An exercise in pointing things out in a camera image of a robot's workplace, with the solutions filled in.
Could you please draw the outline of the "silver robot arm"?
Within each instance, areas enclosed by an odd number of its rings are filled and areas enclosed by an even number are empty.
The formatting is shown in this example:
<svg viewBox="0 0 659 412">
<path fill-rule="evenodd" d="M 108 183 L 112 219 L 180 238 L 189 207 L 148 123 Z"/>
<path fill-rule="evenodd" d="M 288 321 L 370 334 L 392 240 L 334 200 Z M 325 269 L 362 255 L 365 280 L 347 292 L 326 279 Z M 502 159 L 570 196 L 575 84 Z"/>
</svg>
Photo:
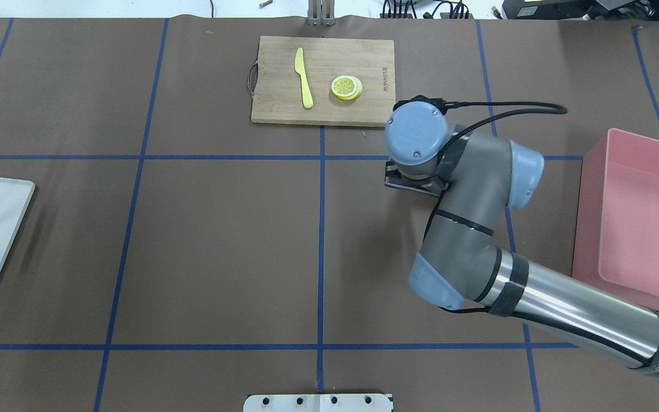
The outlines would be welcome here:
<svg viewBox="0 0 659 412">
<path fill-rule="evenodd" d="M 386 184 L 431 195 L 436 203 L 408 283 L 452 314 L 514 318 L 659 379 L 659 311 L 641 307 L 520 255 L 507 214 L 533 197 L 544 156 L 484 127 L 523 115 L 567 114 L 540 101 L 396 102 L 385 125 Z"/>
</svg>

